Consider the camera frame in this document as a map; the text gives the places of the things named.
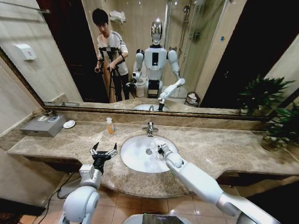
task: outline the marble countertop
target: marble countertop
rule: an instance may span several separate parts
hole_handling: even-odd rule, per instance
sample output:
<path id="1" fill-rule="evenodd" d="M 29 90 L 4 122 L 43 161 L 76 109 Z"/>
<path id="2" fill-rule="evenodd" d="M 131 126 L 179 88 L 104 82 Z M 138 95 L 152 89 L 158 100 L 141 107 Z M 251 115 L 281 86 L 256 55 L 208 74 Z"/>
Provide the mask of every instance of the marble countertop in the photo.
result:
<path id="1" fill-rule="evenodd" d="M 104 166 L 102 184 L 132 196 L 169 198 L 190 194 L 171 171 L 148 174 L 128 168 L 121 160 L 123 143 L 145 135 L 143 125 L 115 124 L 116 133 L 108 134 L 105 123 L 78 121 L 55 138 L 26 136 L 8 153 L 23 156 L 72 158 L 92 164 L 89 149 L 100 142 L 98 150 L 109 151 L 117 142 L 119 153 Z M 213 178 L 226 171 L 299 175 L 299 161 L 287 151 L 268 152 L 260 146 L 262 136 L 250 131 L 156 126 L 155 133 L 171 140 L 180 155 Z"/>
<path id="2" fill-rule="evenodd" d="M 110 104 L 87 103 L 87 102 L 80 102 L 79 104 L 80 107 L 133 110 L 133 108 L 139 104 L 159 104 L 159 101 L 158 99 L 135 98 L 135 99 L 127 99 L 127 100 L 110 103 Z M 236 114 L 236 109 L 191 107 L 171 100 L 166 100 L 165 106 L 169 108 L 170 112 Z"/>

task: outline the chrome robot head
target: chrome robot head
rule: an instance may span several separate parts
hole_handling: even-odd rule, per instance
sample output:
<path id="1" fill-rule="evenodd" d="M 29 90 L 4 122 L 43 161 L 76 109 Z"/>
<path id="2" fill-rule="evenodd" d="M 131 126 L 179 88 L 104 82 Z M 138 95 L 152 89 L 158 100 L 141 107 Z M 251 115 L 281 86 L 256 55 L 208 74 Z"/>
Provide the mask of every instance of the chrome robot head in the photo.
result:
<path id="1" fill-rule="evenodd" d="M 163 30 L 163 24 L 160 21 L 160 19 L 157 18 L 151 24 L 151 39 L 152 39 L 154 45 L 160 44 L 160 39 L 162 37 L 162 30 Z"/>

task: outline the soap dispenser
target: soap dispenser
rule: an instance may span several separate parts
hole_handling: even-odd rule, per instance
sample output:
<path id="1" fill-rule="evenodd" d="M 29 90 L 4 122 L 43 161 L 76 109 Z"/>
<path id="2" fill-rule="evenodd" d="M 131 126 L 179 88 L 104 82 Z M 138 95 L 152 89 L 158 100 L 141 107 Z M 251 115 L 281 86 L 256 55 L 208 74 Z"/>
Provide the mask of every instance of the soap dispenser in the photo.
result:
<path id="1" fill-rule="evenodd" d="M 113 134 L 115 132 L 115 127 L 112 122 L 112 118 L 106 118 L 106 122 L 107 122 L 107 129 L 109 134 Z"/>

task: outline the humanoid robot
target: humanoid robot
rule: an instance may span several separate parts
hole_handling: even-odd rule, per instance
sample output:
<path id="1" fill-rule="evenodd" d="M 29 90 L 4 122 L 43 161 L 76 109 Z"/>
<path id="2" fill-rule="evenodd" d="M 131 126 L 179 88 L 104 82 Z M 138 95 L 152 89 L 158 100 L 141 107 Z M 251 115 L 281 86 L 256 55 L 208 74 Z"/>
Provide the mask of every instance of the humanoid robot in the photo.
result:
<path id="1" fill-rule="evenodd" d="M 142 75 L 142 63 L 144 61 L 148 80 L 145 83 L 145 97 L 159 99 L 159 111 L 163 110 L 165 100 L 175 93 L 178 87 L 185 84 L 185 79 L 179 75 L 178 55 L 176 51 L 170 50 L 167 52 L 161 45 L 163 24 L 160 19 L 153 21 L 151 25 L 151 38 L 153 45 L 145 51 L 138 49 L 136 54 L 136 65 L 138 71 L 133 72 L 132 82 L 127 83 L 127 86 L 134 86 Z M 163 68 L 168 59 L 173 74 L 176 76 L 176 83 L 168 86 L 162 93 L 163 82 L 161 80 Z"/>
<path id="2" fill-rule="evenodd" d="M 238 224 L 278 224 L 280 223 L 271 215 L 240 196 L 225 193 L 216 180 L 194 164 L 184 160 L 178 153 L 172 152 L 163 142 L 156 143 L 157 151 L 162 155 L 167 167 L 193 191 L 206 202 L 217 206 L 222 212 L 235 216 L 241 212 Z M 109 152 L 96 152 L 98 144 L 90 150 L 94 159 L 93 165 L 82 165 L 80 169 L 81 187 L 69 194 L 66 198 L 63 213 L 59 224 L 81 222 L 90 224 L 93 213 L 100 199 L 97 189 L 100 187 L 101 176 L 104 172 L 104 163 L 117 154 L 116 145 Z M 176 223 L 191 224 L 182 217 L 140 214 L 130 216 L 124 224 L 149 224 L 149 223 Z"/>

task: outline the towel rack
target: towel rack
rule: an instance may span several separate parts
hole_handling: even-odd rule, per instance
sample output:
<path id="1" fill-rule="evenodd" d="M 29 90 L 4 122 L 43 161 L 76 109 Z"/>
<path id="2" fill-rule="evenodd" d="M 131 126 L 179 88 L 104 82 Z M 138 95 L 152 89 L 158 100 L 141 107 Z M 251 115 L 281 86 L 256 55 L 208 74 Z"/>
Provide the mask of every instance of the towel rack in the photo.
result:
<path id="1" fill-rule="evenodd" d="M 10 3 L 10 2 L 7 2 L 7 1 L 0 1 L 0 3 L 3 3 L 3 4 L 7 4 L 7 5 L 12 5 L 12 6 L 18 6 L 18 7 L 23 7 L 23 8 L 28 8 L 28 9 L 33 9 L 33 10 L 36 10 L 40 13 L 44 13 L 44 14 L 50 14 L 51 11 L 48 10 L 48 9 L 39 9 L 39 8 L 34 8 L 34 7 L 29 7 L 29 6 L 23 6 L 23 5 L 19 5 L 19 4 L 14 4 L 14 3 Z"/>

